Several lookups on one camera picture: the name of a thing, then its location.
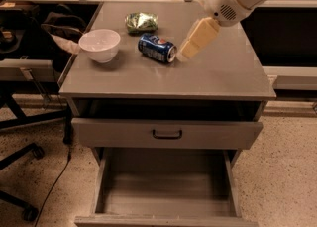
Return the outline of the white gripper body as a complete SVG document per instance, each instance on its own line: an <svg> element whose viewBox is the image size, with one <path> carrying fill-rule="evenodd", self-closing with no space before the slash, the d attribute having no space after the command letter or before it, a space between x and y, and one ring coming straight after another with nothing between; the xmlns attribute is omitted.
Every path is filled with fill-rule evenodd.
<svg viewBox="0 0 317 227"><path fill-rule="evenodd" d="M199 0L199 3L221 27L236 25L252 12L240 0Z"/></svg>

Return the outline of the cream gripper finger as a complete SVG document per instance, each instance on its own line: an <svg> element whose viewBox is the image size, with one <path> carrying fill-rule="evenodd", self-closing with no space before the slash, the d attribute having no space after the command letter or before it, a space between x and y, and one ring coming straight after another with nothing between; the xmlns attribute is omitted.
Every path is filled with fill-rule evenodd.
<svg viewBox="0 0 317 227"><path fill-rule="evenodd" d="M197 20L181 43L177 51L177 59L188 61L195 57L217 37L219 29L219 23L211 17Z"/></svg>

